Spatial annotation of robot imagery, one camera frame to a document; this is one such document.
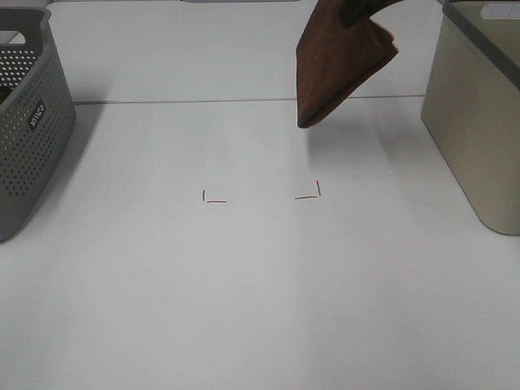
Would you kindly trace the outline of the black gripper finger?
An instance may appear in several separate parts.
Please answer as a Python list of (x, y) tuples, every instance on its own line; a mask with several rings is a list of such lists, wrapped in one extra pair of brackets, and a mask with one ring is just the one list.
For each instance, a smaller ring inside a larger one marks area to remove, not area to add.
[(360, 18), (371, 17), (401, 0), (344, 0), (340, 17), (345, 27), (355, 24)]

